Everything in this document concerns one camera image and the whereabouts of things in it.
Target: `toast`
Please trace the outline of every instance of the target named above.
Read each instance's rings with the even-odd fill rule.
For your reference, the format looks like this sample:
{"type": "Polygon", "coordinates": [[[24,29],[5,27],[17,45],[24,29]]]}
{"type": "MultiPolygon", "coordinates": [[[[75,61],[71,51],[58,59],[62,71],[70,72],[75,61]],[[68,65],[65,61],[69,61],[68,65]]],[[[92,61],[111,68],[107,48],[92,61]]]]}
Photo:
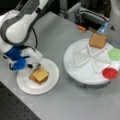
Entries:
{"type": "Polygon", "coordinates": [[[105,47],[106,41],[107,41],[106,35],[93,33],[89,41],[89,46],[102,49],[105,47]]]}
{"type": "Polygon", "coordinates": [[[48,75],[49,73],[44,68],[36,68],[33,73],[30,74],[29,79],[41,85],[47,81],[48,75]]]}

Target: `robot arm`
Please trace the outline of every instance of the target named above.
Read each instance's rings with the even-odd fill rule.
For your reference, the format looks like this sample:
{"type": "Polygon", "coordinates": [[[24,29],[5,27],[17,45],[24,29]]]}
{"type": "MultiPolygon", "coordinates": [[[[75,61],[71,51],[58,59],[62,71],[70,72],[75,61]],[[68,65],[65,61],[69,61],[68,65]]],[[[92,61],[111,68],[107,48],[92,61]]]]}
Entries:
{"type": "Polygon", "coordinates": [[[33,64],[37,67],[41,61],[43,55],[39,51],[23,44],[48,2],[49,0],[29,0],[21,11],[11,10],[0,16],[0,50],[13,71],[33,64]]]}
{"type": "Polygon", "coordinates": [[[6,14],[0,33],[4,42],[11,45],[24,44],[38,16],[49,0],[29,0],[20,12],[12,10],[6,14]]]}

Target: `tabletop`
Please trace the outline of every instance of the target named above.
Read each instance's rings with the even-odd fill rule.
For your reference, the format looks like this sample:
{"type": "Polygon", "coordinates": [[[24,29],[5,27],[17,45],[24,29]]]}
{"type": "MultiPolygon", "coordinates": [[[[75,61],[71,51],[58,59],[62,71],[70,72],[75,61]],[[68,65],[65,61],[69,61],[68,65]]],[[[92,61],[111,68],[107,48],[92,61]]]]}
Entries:
{"type": "MultiPolygon", "coordinates": [[[[52,12],[47,13],[34,25],[38,36],[38,50],[56,63],[60,71],[57,85],[42,95],[24,93],[17,85],[17,72],[9,70],[7,61],[0,60],[0,80],[42,120],[119,120],[120,80],[104,88],[88,90],[74,84],[64,69],[63,57],[74,42],[91,36],[77,25],[52,12]]],[[[27,45],[35,46],[31,32],[27,45]]]]}

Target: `cable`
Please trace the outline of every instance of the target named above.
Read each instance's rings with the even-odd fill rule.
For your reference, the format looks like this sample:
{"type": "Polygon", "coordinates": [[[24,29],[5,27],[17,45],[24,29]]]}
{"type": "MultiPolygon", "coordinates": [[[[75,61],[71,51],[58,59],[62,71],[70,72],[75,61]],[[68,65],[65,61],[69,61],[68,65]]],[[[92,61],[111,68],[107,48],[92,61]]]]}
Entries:
{"type": "Polygon", "coordinates": [[[33,33],[34,33],[34,35],[35,35],[35,40],[36,40],[35,49],[37,49],[37,46],[38,46],[38,38],[37,38],[36,32],[35,32],[35,30],[34,30],[33,27],[32,27],[32,30],[33,30],[33,33]]]}
{"type": "Polygon", "coordinates": [[[94,12],[91,12],[91,11],[87,11],[87,10],[81,10],[80,12],[86,12],[86,13],[91,13],[91,14],[94,14],[94,15],[96,15],[96,16],[98,16],[98,17],[100,17],[100,18],[102,18],[102,19],[104,19],[104,21],[106,21],[106,22],[108,22],[108,20],[107,19],[105,19],[105,17],[103,17],[103,16],[101,16],[101,15],[98,15],[98,14],[96,14],[96,13],[94,13],[94,12]]]}

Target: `food item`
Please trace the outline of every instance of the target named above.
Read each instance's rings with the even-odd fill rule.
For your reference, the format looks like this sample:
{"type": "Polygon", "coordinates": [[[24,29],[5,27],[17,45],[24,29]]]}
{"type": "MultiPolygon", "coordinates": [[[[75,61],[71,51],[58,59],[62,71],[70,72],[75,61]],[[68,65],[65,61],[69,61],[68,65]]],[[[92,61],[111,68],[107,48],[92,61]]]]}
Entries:
{"type": "Polygon", "coordinates": [[[29,79],[41,85],[47,81],[48,76],[49,73],[44,68],[36,68],[29,76],[29,79]]]}
{"type": "Polygon", "coordinates": [[[92,37],[90,38],[89,45],[91,47],[102,49],[105,46],[106,41],[107,41],[106,35],[93,33],[92,37]]]}
{"type": "Polygon", "coordinates": [[[109,80],[113,80],[118,77],[118,71],[114,68],[105,68],[102,71],[102,74],[105,78],[107,78],[109,80]]]}

